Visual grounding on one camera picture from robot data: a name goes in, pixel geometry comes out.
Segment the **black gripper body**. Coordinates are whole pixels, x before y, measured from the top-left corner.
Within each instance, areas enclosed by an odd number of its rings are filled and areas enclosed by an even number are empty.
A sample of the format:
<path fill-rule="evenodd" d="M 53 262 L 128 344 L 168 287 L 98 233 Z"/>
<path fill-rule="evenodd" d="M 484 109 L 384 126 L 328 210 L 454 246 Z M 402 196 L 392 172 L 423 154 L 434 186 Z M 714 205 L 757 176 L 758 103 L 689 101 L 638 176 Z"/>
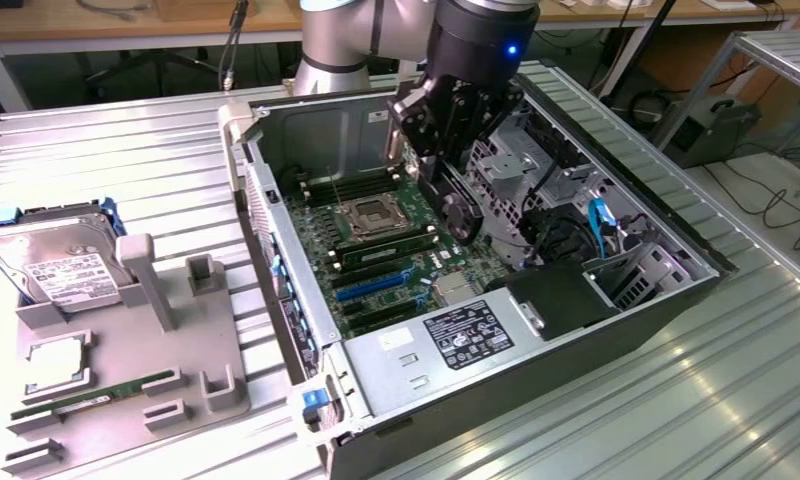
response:
<path fill-rule="evenodd" d="M 440 1 L 427 46 L 430 91 L 506 87 L 537 24 L 535 1 Z"/>

